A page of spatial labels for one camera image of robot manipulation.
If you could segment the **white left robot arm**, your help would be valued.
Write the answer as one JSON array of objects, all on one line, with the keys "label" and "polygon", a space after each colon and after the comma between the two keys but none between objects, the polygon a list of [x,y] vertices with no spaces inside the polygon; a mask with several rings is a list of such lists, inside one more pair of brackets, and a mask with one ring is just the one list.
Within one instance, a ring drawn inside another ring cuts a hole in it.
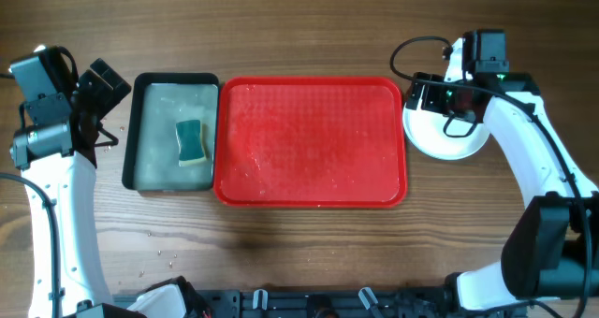
[{"label": "white left robot arm", "polygon": [[104,277],[94,216],[95,149],[102,120],[131,90],[103,60],[80,74],[62,49],[36,51],[10,65],[30,125],[10,155],[30,205],[35,283],[30,317],[186,317],[194,309],[183,279],[151,286],[127,308]]}]

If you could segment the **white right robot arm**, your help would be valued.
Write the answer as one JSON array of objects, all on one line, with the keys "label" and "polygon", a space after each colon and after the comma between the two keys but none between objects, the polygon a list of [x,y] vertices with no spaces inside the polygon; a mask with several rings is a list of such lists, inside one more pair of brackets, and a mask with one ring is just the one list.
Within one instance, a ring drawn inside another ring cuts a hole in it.
[{"label": "white right robot arm", "polygon": [[598,295],[598,188],[551,126],[531,76],[453,81],[416,73],[403,123],[419,150],[444,160],[465,158],[494,137],[525,206],[499,261],[449,276],[437,308],[491,313],[576,298],[583,312]]}]

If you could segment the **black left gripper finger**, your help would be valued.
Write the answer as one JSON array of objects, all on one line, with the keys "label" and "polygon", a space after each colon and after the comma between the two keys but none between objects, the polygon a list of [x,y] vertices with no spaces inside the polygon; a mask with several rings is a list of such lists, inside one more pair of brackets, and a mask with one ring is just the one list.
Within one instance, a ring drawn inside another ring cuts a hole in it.
[{"label": "black left gripper finger", "polygon": [[92,70],[85,71],[78,82],[83,109],[100,121],[117,105],[114,88]]},{"label": "black left gripper finger", "polygon": [[131,86],[104,60],[96,59],[91,65],[96,74],[93,96],[101,108],[115,108],[131,91]]}]

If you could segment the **green yellow sponge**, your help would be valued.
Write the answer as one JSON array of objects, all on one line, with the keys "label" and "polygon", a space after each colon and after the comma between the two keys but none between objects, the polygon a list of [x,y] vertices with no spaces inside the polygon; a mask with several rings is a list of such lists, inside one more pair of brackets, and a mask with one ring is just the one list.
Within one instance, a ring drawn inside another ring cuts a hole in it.
[{"label": "green yellow sponge", "polygon": [[207,159],[202,140],[200,120],[188,120],[176,124],[176,137],[179,144],[179,165],[191,166]]}]

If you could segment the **white plate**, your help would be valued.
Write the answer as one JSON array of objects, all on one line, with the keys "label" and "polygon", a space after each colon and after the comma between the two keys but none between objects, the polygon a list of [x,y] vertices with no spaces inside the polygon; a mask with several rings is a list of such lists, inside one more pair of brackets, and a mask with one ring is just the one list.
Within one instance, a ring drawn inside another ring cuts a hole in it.
[{"label": "white plate", "polygon": [[456,161],[478,152],[489,139],[481,123],[451,120],[443,114],[421,108],[405,108],[402,113],[405,135],[430,157]]}]

